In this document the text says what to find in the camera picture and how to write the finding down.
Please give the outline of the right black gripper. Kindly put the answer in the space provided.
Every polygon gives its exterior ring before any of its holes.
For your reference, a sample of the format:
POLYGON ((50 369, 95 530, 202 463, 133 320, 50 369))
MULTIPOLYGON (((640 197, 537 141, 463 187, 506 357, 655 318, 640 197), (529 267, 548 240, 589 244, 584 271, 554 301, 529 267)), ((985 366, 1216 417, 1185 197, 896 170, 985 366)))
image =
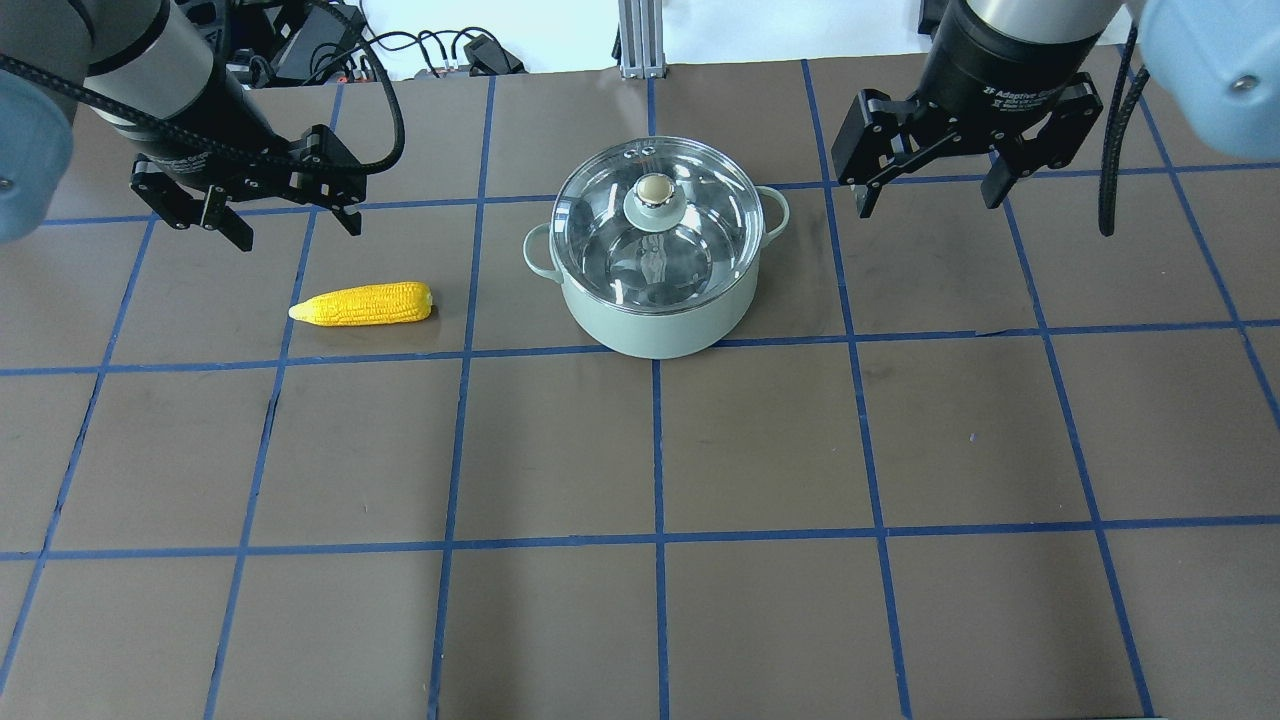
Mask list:
POLYGON ((1103 109, 1091 74, 1076 73, 1096 42, 1093 1, 923 1, 918 31, 932 45, 915 92, 859 91, 832 142, 835 177, 861 219, 887 184, 933 160, 923 141, 1027 129, 1061 92, 1036 136, 995 143, 984 205, 996 209, 1019 179, 1074 160, 1103 109))

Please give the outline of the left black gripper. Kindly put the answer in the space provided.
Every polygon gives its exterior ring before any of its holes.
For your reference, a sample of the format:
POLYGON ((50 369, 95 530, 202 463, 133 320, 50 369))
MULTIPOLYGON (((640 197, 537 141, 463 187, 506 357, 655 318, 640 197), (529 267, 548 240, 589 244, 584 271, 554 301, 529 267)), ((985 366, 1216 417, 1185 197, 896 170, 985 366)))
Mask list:
MULTIPOLYGON (((119 102, 178 129, 253 155, 284 154, 289 145, 269 126, 242 85, 221 61, 164 61, 157 70, 120 69, 119 102)), ((329 126, 311 126, 291 145, 302 170, 229 159, 160 129, 120 118, 118 131, 137 149, 132 191, 175 231, 216 232, 239 251, 253 247, 253 229, 229 206, 227 191, 280 191, 291 187, 298 204, 326 209, 353 237, 362 234, 358 205, 367 177, 321 165, 353 165, 355 155, 329 126), (201 199, 188 191, 206 191, 201 199)))

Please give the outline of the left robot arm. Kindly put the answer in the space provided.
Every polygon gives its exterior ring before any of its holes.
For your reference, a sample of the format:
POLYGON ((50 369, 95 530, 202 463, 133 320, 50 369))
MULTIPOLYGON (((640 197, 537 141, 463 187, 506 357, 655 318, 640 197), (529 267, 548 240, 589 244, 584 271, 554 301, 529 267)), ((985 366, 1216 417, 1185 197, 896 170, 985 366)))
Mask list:
POLYGON ((248 251, 236 202, 282 199, 362 229, 367 182, 330 129, 280 137, 179 1, 3 4, 3 240, 42 224, 70 165, 77 94, 165 123, 102 119, 136 146, 132 191, 169 227, 198 227, 248 251))

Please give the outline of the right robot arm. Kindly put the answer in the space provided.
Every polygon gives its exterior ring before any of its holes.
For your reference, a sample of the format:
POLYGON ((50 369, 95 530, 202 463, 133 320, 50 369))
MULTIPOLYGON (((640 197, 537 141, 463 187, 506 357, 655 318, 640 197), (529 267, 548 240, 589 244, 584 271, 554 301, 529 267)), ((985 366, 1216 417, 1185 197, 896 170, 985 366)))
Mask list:
POLYGON ((987 152, 980 192, 997 208, 1020 179, 1073 163, 1101 126, 1097 223, 1110 236, 1149 83, 1216 152, 1277 159, 1275 1, 923 1, 918 29, 931 50, 915 90, 861 90, 829 150, 860 217, 899 177, 987 152))

